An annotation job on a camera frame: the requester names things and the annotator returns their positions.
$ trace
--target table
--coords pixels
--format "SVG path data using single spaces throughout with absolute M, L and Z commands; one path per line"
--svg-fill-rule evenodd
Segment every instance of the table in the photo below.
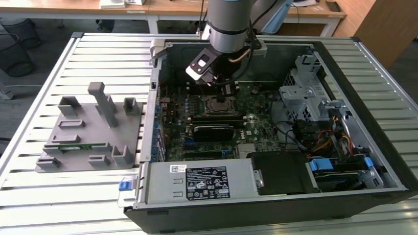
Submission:
M 139 167 L 113 171 L 38 174 L 33 171 L 41 147 L 57 120 L 62 95 L 82 103 L 89 82 L 101 81 L 114 102 L 135 97 L 147 102 L 152 67 L 152 39 L 197 39 L 195 35 L 98 34 L 72 38 L 38 92 L 28 114 L 0 158 L 1 234 L 124 234 L 145 235 L 117 206 L 119 181 L 139 173 Z M 418 176 L 418 107 L 362 43 L 348 38 L 272 37 L 275 41 L 317 40 L 328 49 L 355 91 L 374 115 L 411 171 Z M 326 78 L 336 98 L 336 87 Z M 143 122 L 145 123 L 147 106 Z M 140 128 L 137 150 L 141 148 Z M 252 226 L 184 234 L 414 234 L 418 197 L 380 205 L 346 219 Z
M 201 4 L 189 0 L 147 0 L 145 5 L 98 9 L 98 0 L 0 0 L 0 17 L 50 19 L 147 20 L 149 33 L 157 34 L 159 20 L 197 21 Z M 332 36 L 343 12 L 331 12 L 324 0 L 315 6 L 289 9 L 285 23 L 324 24 L 320 36 Z

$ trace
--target green circuit board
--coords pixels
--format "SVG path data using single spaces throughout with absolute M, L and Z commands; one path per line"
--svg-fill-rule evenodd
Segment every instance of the green circuit board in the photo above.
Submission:
M 252 143 L 255 151 L 260 152 L 277 151 L 280 149 L 279 139 L 267 112 L 272 91 L 255 92 L 253 85 L 239 85 L 239 92 L 231 99 L 235 111 L 245 116 L 245 125 L 243 128 L 235 129 L 232 139 L 223 142 L 193 142 L 187 134 L 188 132 L 191 133 L 187 118 L 191 115 L 195 117 L 204 116 L 207 108 L 204 99 L 211 96 L 187 95 L 184 88 L 176 88 L 176 90 L 165 94 L 169 98 L 163 99 L 165 101 L 163 104 L 165 161 L 239 158 L 236 146 L 243 143 Z M 192 157 L 193 153 L 212 153 L 213 156 L 208 154 L 207 158 L 195 158 Z

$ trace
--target white desk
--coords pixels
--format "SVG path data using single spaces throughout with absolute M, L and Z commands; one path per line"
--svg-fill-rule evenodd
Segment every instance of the white desk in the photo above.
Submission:
M 98 0 L 0 0 L 0 17 L 147 20 L 149 33 L 157 34 L 157 21 L 197 21 L 200 7 L 200 3 L 185 0 L 147 0 L 145 5 L 113 9 L 98 9 Z M 324 24 L 320 36 L 330 37 L 344 17 L 343 12 L 331 12 L 320 1 L 315 6 L 289 9 L 284 22 Z

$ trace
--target white label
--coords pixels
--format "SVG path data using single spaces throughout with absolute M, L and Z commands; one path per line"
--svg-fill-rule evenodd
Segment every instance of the white label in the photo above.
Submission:
M 169 173 L 185 172 L 187 165 L 169 165 Z
M 127 11 L 127 13 L 136 13 L 136 14 L 144 14 L 144 11 Z
M 124 2 L 133 5 L 143 5 L 145 0 L 125 0 Z
M 219 189 L 217 193 L 228 193 L 229 190 L 228 189 Z

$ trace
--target slotted metal table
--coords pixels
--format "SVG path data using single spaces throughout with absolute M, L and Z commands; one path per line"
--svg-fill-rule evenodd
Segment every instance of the slotted metal table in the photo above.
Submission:
M 145 234 L 124 216 L 116 200 L 119 181 L 139 168 L 38 174 L 36 159 L 60 113 L 62 95 L 82 103 L 89 82 L 101 81 L 114 102 L 135 97 L 147 102 L 152 39 L 196 39 L 193 35 L 97 34 L 70 38 L 45 85 L 0 158 L 1 234 Z M 271 37 L 268 41 L 321 41 L 382 129 L 418 175 L 418 107 L 362 45 L 348 38 Z M 336 96 L 336 87 L 328 80 Z M 141 148 L 140 128 L 137 150 Z M 181 234 L 414 234 L 418 197 L 378 206 L 346 219 L 252 226 Z

